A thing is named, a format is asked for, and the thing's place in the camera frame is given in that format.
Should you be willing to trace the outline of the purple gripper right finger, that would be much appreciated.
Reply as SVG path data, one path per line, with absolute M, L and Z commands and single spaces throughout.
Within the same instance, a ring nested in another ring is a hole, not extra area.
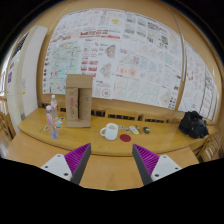
M 181 167 L 168 155 L 159 156 L 137 144 L 134 144 L 132 147 L 132 155 L 135 159 L 143 185 L 148 185 L 181 170 Z

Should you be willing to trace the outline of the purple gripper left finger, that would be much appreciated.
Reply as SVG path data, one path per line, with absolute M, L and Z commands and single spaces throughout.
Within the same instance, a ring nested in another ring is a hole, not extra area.
M 91 155 L 91 144 L 85 144 L 66 155 L 56 154 L 42 169 L 79 185 Z

